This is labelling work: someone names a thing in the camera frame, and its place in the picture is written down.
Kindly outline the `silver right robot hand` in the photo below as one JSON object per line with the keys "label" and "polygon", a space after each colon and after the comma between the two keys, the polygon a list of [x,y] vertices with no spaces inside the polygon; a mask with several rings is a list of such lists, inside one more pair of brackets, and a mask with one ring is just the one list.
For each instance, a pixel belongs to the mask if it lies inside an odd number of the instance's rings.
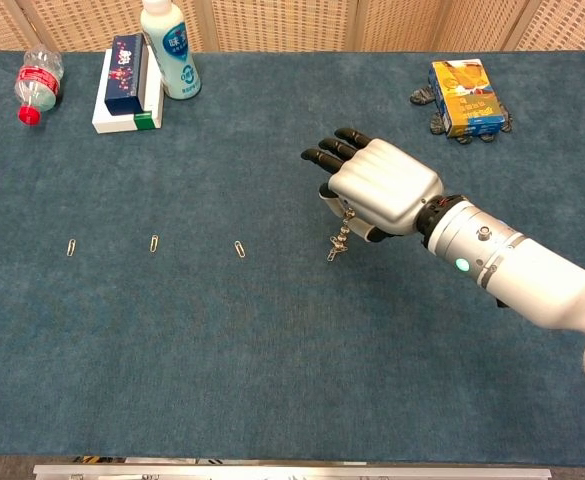
{"label": "silver right robot hand", "polygon": [[301,158],[330,174],[319,197],[365,241],[412,235],[423,206],[444,191],[438,174],[393,144],[339,128]]}

